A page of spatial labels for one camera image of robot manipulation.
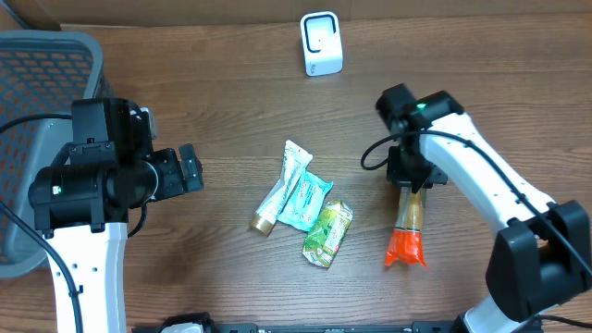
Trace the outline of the orange spaghetti packet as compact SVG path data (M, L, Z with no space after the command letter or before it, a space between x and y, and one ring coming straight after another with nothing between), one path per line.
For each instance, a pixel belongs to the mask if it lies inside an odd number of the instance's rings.
M412 192L411 188L401 188L398 217L386 250L385 266L402 262L427 267L422 238L425 200L426 189Z

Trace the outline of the white tube gold cap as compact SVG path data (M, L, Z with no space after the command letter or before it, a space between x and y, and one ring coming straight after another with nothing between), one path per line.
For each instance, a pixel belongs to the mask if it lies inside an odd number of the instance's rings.
M278 215L285 207L301 174L313 160L313 156L293 141L285 142L280 176L272 190L255 210L249 226L268 236Z

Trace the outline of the teal snack packet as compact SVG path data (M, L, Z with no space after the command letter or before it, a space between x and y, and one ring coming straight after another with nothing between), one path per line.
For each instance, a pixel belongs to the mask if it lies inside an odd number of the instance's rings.
M310 231L333 185L304 170L277 220L298 230Z

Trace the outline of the green tea packet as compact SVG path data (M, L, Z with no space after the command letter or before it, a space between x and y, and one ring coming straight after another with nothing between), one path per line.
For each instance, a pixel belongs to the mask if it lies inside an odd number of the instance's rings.
M329 201L304 239L302 255L312 265L329 268L352 222L351 208L341 200Z

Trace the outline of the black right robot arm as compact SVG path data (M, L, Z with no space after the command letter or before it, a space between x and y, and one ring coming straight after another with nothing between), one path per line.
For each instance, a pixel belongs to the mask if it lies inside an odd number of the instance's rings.
M576 201L556 203L522 178L480 135L445 91L416 98L404 85L376 101L394 144L383 161L401 188L401 210L414 194L452 181L487 221L494 247L487 297L451 324L452 332L538 332L547 310L591 289L590 218Z

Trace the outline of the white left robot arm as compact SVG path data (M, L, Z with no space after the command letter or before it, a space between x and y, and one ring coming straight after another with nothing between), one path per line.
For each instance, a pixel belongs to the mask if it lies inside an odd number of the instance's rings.
M123 260L129 211L203 188L191 144L156 151L148 109L119 98L73 102L73 138L29 189L48 245L60 332L127 329Z

